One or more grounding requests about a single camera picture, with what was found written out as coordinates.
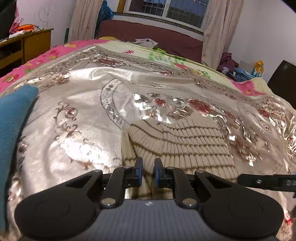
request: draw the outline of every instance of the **white wall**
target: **white wall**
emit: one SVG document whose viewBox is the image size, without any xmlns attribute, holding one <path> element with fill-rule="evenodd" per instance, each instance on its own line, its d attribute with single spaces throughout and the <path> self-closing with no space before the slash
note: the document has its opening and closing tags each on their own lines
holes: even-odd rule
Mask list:
<svg viewBox="0 0 296 241">
<path fill-rule="evenodd" d="M 106 0 L 108 7 L 113 11 L 117 11 L 119 0 Z"/>
<path fill-rule="evenodd" d="M 268 82 L 279 64 L 296 64 L 296 13 L 281 0 L 245 0 L 229 52 L 239 62 L 264 62 Z"/>
<path fill-rule="evenodd" d="M 66 29 L 70 27 L 76 0 L 17 0 L 23 24 L 40 28 L 54 28 L 51 46 L 64 43 Z"/>
</svg>

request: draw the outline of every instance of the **window sill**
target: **window sill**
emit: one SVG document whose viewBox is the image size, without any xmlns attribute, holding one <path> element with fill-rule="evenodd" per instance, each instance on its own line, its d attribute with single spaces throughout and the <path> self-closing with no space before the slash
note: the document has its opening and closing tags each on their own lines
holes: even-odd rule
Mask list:
<svg viewBox="0 0 296 241">
<path fill-rule="evenodd" d="M 201 32 L 201 31 L 198 31 L 196 29 L 184 26 L 182 24 L 178 24 L 178 23 L 174 23 L 174 22 L 171 22 L 171 21 L 168 21 L 168 20 L 164 20 L 164 19 L 154 18 L 154 17 L 150 17 L 150 16 L 144 16 L 144 15 L 140 15 L 140 14 L 122 13 L 122 12 L 114 12 L 114 15 L 153 20 L 153 21 L 157 21 L 157 22 L 161 22 L 161 23 L 170 24 L 170 25 L 173 25 L 173 26 L 176 26 L 176 27 L 179 27 L 179 28 L 183 28 L 183 29 L 189 30 L 191 32 L 200 34 L 202 36 L 204 35 L 203 32 Z"/>
</svg>

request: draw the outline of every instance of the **metal screw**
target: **metal screw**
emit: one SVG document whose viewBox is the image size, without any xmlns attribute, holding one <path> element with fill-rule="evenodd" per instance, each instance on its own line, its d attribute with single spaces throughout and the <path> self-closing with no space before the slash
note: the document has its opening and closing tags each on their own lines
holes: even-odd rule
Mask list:
<svg viewBox="0 0 296 241">
<path fill-rule="evenodd" d="M 116 203 L 115 199 L 113 198 L 104 198 L 101 203 L 105 206 L 110 206 Z"/>
<path fill-rule="evenodd" d="M 196 200 L 195 199 L 192 199 L 192 198 L 185 198 L 182 203 L 186 206 L 193 206 L 196 204 Z"/>
</svg>

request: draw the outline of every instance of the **wooden drawer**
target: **wooden drawer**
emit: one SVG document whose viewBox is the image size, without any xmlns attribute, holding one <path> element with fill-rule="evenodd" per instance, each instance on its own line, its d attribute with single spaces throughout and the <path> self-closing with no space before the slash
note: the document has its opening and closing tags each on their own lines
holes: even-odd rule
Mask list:
<svg viewBox="0 0 296 241">
<path fill-rule="evenodd" d="M 25 37 L 24 63 L 50 50 L 51 31 Z"/>
</svg>

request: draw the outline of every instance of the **orange object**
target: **orange object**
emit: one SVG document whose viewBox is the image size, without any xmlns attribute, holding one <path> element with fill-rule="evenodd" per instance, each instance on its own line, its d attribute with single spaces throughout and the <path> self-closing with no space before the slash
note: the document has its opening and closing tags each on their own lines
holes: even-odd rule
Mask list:
<svg viewBox="0 0 296 241">
<path fill-rule="evenodd" d="M 34 28 L 35 28 L 35 25 L 34 24 L 25 24 L 25 25 L 19 26 L 17 28 L 17 31 L 22 31 L 22 30 L 25 30 L 25 31 L 34 31 Z"/>
</svg>

